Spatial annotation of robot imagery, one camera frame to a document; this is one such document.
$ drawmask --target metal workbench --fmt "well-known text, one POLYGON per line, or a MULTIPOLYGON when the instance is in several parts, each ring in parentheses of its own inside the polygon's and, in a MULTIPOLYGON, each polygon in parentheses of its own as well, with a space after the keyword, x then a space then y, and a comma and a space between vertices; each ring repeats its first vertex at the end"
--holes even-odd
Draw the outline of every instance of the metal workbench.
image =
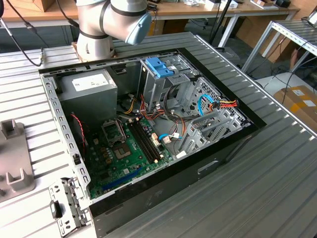
POLYGON ((265 42, 272 29, 276 30, 277 33, 267 46, 263 53, 263 57, 267 56, 267 53, 271 50, 277 38, 282 34, 294 43, 298 44, 300 48, 306 50, 304 55, 297 61, 297 63, 292 68, 292 72, 303 63, 304 59, 309 53, 317 56, 317 29, 312 27, 308 22, 302 20, 285 20, 285 21, 271 21, 267 26, 266 30, 263 32, 258 43, 252 50, 250 56, 242 67, 242 72, 247 72, 251 63, 254 61, 255 56, 259 52, 262 44, 265 42))
MULTIPOLYGON (((317 233, 316 135, 191 33, 116 41, 122 56, 186 47, 268 126, 233 161, 169 198, 109 238, 313 238, 317 233)), ((40 51, 31 51, 36 59, 40 51)), ((72 47, 46 50, 46 66, 78 62, 72 47)), ((59 237, 47 187, 72 174, 37 69, 21 53, 0 55, 0 120, 15 118, 26 135, 36 188, 0 203, 1 237, 59 237)), ((87 227, 72 237, 93 238, 87 227)))

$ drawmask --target sticker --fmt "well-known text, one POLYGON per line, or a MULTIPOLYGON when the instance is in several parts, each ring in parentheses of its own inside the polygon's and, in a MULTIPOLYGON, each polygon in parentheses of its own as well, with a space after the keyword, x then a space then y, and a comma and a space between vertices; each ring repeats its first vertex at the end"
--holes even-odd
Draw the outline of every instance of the sticker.
POLYGON ((128 173, 130 173, 128 169, 124 169, 123 172, 124 172, 125 175, 127 175, 128 173))
POLYGON ((304 95, 305 95, 301 90, 293 90, 293 92, 294 92, 297 96, 304 96, 304 95))
POLYGON ((109 84, 102 73, 83 78, 76 78, 72 83, 77 92, 109 84))
POLYGON ((304 100, 303 101, 308 107, 315 107, 315 103, 313 103, 311 100, 304 100))
POLYGON ((170 67, 167 67, 169 70, 175 70, 176 67, 175 66, 170 66, 170 67))

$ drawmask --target blue drive bay latch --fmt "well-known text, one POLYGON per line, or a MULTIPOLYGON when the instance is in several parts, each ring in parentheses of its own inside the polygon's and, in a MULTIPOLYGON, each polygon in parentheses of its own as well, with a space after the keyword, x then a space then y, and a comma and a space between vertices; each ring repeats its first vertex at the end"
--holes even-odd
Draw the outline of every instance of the blue drive bay latch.
POLYGON ((174 72, 169 70, 165 63, 160 61, 160 59, 157 57, 148 58, 146 59, 145 63, 151 68, 151 70, 153 70, 158 78, 174 75, 174 72))

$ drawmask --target yellow wire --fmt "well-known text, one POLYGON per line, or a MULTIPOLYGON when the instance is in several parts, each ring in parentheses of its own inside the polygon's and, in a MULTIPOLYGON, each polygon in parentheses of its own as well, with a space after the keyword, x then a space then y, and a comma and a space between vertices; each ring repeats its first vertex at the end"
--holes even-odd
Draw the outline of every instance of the yellow wire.
POLYGON ((228 102, 228 101, 220 101, 221 103, 235 103, 236 102, 236 100, 235 101, 231 101, 231 102, 228 102))
POLYGON ((129 109, 128 111, 126 111, 124 114, 129 114, 129 113, 131 113, 131 112, 133 111, 133 105, 134 105, 134 102, 135 102, 135 101, 136 101, 135 99, 132 100, 130 109, 129 109))

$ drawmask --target green circuit board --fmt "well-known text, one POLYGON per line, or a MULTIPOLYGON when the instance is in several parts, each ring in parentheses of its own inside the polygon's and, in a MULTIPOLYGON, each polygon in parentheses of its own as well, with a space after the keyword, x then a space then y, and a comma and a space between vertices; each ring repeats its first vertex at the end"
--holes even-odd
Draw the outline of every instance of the green circuit board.
MULTIPOLYGON (((151 128, 146 119, 142 119, 140 124, 143 127, 151 128)), ((171 154, 163 148, 159 152, 162 155, 161 160, 150 164, 128 126, 122 124, 122 128, 127 137, 126 141, 124 143, 117 143, 113 147, 108 145, 106 136, 102 130, 86 136, 89 148, 87 148, 85 155, 85 164, 91 177, 89 191, 92 199, 130 182, 134 178, 162 167, 173 160, 171 154)), ((110 134, 116 134, 113 126, 109 127, 109 129, 111 130, 110 134)))

